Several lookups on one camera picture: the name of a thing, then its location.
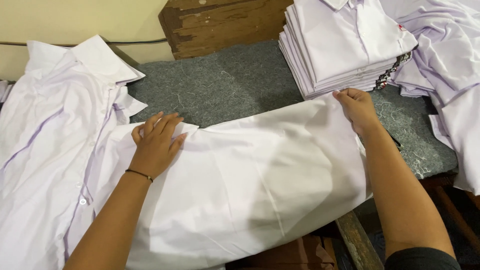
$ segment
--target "cream wall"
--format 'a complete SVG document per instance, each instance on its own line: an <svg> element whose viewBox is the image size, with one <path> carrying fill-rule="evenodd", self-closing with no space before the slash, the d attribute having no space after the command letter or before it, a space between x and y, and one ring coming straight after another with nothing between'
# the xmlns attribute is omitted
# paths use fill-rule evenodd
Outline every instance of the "cream wall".
<svg viewBox="0 0 480 270"><path fill-rule="evenodd" d="M96 34L109 41L164 38L158 14L167 0L2 0L0 41L78 44ZM173 60L167 42L117 46L125 61ZM17 80L26 47L0 45L0 78Z"/></svg>

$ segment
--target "hand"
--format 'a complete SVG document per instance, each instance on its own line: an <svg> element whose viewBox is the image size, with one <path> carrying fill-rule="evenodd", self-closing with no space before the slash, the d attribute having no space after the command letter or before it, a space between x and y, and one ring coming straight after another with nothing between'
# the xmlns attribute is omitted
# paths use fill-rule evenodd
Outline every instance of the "hand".
<svg viewBox="0 0 480 270"><path fill-rule="evenodd" d="M170 145L175 127L183 121L178 113L163 117L163 112L150 117L145 124L135 127L132 138L137 145L129 169L141 172L152 179L165 171L185 140L186 134L179 135Z"/></svg>
<svg viewBox="0 0 480 270"><path fill-rule="evenodd" d="M382 127L378 120L370 94L355 88L334 91L333 96L340 101L353 122L353 128L361 137L378 127Z"/></svg>

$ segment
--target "brown fabric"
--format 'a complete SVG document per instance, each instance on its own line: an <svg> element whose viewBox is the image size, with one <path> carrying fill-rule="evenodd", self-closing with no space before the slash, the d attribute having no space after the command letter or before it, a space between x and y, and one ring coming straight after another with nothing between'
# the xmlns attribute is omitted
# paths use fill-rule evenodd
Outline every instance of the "brown fabric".
<svg viewBox="0 0 480 270"><path fill-rule="evenodd" d="M306 235L295 241L226 265L227 270L333 270L333 259L320 237Z"/></svg>

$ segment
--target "stack of folded shirts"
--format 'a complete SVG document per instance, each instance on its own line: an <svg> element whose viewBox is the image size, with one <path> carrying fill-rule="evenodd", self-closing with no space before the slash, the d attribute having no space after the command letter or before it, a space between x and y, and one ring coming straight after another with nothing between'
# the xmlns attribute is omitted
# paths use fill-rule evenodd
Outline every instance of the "stack of folded shirts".
<svg viewBox="0 0 480 270"><path fill-rule="evenodd" d="M280 48L304 99L384 88L418 44L377 0L295 0L285 15Z"/></svg>

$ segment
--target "black bracelet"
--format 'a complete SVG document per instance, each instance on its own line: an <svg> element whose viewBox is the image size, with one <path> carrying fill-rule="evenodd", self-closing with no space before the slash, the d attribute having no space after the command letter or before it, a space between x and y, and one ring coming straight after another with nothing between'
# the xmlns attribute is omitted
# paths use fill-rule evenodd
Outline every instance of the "black bracelet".
<svg viewBox="0 0 480 270"><path fill-rule="evenodd" d="M146 174L143 174L143 173L141 173L141 172L137 172L137 171L130 170L130 169L128 169L128 170L125 170L125 172L134 172L134 173L138 173L138 174L139 174L139 175L141 175L141 176L145 176L145 177L146 177L148 180L152 181L152 183L153 183L153 179L152 179L150 176L148 176L148 175L146 175Z"/></svg>

